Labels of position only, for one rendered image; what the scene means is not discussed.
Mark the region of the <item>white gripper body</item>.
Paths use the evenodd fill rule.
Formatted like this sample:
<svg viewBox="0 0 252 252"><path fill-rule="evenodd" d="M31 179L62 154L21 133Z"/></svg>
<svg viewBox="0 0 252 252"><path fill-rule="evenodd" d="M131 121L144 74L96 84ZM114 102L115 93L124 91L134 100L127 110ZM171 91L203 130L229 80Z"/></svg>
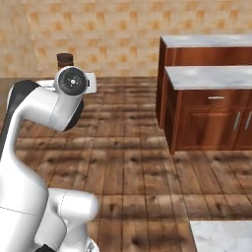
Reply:
<svg viewBox="0 0 252 252"><path fill-rule="evenodd" d="M85 75L89 81L86 89L86 95L95 94L97 89L95 73L85 73Z"/></svg>

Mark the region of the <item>brown wooden counter cabinet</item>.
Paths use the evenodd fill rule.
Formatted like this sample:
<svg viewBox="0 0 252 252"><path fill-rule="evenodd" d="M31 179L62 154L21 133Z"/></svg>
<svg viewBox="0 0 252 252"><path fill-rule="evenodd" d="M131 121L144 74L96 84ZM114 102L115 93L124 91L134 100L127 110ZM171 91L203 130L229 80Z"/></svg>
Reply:
<svg viewBox="0 0 252 252"><path fill-rule="evenodd" d="M164 133L177 151L252 151L252 66L165 69Z"/></svg>

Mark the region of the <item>tall brown wooden counter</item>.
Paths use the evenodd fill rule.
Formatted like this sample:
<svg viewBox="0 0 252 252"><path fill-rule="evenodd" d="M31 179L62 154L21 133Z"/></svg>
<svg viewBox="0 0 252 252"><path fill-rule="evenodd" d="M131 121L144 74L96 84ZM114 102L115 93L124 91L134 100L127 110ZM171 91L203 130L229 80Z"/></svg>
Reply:
<svg viewBox="0 0 252 252"><path fill-rule="evenodd" d="M163 128L166 66L252 65L252 34L162 35L157 70L157 123Z"/></svg>

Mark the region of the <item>dark brown cylinder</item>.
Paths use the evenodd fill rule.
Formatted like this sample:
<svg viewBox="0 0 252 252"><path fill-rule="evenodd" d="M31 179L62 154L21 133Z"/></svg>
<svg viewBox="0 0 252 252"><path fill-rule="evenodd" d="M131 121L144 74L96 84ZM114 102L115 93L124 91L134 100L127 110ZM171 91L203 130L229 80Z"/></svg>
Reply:
<svg viewBox="0 0 252 252"><path fill-rule="evenodd" d="M57 57L58 69L74 65L74 58L71 53L58 53L56 57Z"/></svg>

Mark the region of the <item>brown wooden drawer front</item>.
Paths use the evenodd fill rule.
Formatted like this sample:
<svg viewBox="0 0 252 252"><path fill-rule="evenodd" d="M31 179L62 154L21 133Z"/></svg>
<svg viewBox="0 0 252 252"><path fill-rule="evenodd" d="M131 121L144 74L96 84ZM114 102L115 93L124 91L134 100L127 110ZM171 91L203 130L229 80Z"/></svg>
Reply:
<svg viewBox="0 0 252 252"><path fill-rule="evenodd" d="M236 106L244 105L249 97L243 90L196 90L186 91L182 96L184 106Z"/></svg>

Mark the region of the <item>brown wooden cupboard door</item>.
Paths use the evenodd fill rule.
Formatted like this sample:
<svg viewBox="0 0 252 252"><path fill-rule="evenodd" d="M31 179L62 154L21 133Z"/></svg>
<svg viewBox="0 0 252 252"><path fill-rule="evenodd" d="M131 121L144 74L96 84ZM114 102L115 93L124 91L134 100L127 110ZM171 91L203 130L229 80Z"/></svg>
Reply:
<svg viewBox="0 0 252 252"><path fill-rule="evenodd" d="M248 113L252 110L252 107L248 107L244 110L242 120L240 123L239 131L235 140L234 148L237 151L251 151L252 150L252 117L248 129L245 131L245 123Z"/></svg>
<svg viewBox="0 0 252 252"><path fill-rule="evenodd" d="M241 111L235 131L233 124ZM243 110L239 108L183 109L179 120L178 151L226 151L233 146Z"/></svg>

